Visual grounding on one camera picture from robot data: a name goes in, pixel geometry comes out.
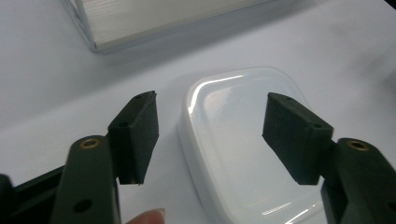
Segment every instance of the black plastic part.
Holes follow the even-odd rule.
[[[326,185],[333,189],[344,191],[340,181],[340,176],[334,165],[334,149],[337,144],[332,141],[331,147],[320,153],[318,162],[320,163],[319,172],[320,175],[326,180]]]
[[[334,164],[348,200],[340,223],[396,223],[396,173],[376,147],[340,139]]]
[[[94,135],[75,142],[64,166],[50,223],[120,223],[114,180],[106,137]]]
[[[15,188],[18,206],[7,223],[49,223],[63,167]]]
[[[316,185],[319,157],[332,145],[333,128],[299,102],[268,94],[262,136],[300,185]]]
[[[345,193],[342,190],[332,188],[325,181],[320,194],[323,199],[328,224],[340,223],[347,208],[347,196]]]
[[[385,0],[391,7],[396,9],[396,1],[395,0]]]
[[[156,93],[134,97],[113,119],[108,137],[120,184],[143,184],[159,137]]]
[[[11,217],[16,206],[16,194],[8,176],[0,175],[0,223]]]

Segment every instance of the fingernail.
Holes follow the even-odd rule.
[[[163,220],[165,220],[165,209],[164,208],[158,208],[158,209],[156,209],[156,211],[161,213],[161,215],[163,216]]]

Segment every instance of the white plastic container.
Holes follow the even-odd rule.
[[[318,186],[299,186],[262,138],[268,92],[303,105],[295,83],[269,67],[197,81],[183,102],[179,138],[206,212],[221,223],[296,223],[324,216]]]

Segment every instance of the clear plastic case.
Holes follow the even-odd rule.
[[[183,103],[184,155],[204,209],[221,223],[300,223],[323,212],[321,185],[299,186],[262,138],[270,91],[306,105],[294,82],[268,67],[201,79]]]
[[[266,0],[63,1],[90,49],[104,51]]]

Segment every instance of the white table surface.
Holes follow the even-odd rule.
[[[177,139],[197,79],[277,67],[334,128],[396,166],[396,11],[381,0],[278,0],[93,54],[60,1],[0,1],[0,172],[18,185],[64,164],[80,137],[106,134],[130,98],[155,90],[160,139],[143,186],[120,187],[124,221],[157,207],[167,223],[214,223]]]

